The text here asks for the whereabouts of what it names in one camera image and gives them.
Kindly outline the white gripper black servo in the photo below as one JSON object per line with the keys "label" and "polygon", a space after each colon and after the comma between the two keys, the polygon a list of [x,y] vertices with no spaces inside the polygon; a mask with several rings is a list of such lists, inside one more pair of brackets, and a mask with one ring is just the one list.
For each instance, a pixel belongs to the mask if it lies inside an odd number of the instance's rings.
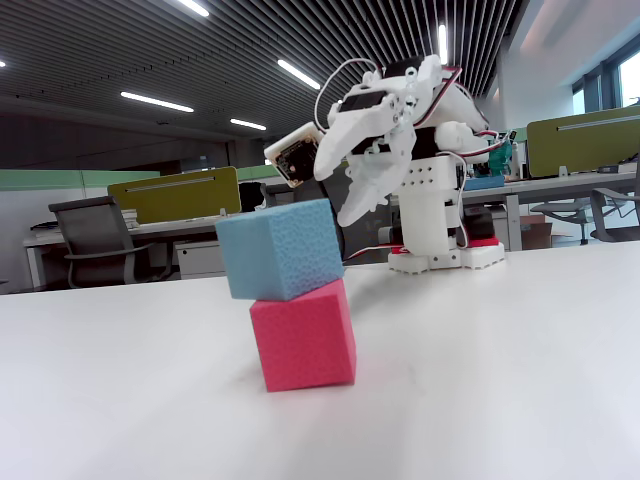
{"label": "white gripper black servo", "polygon": [[[437,55],[414,57],[369,71],[327,115],[328,131],[317,148],[314,177],[329,178],[342,159],[364,139],[384,136],[399,124],[425,114],[441,85],[443,69]],[[362,154],[348,154],[348,195],[337,219],[352,225],[378,205],[404,180],[412,160],[416,133],[412,127],[376,138]]]}

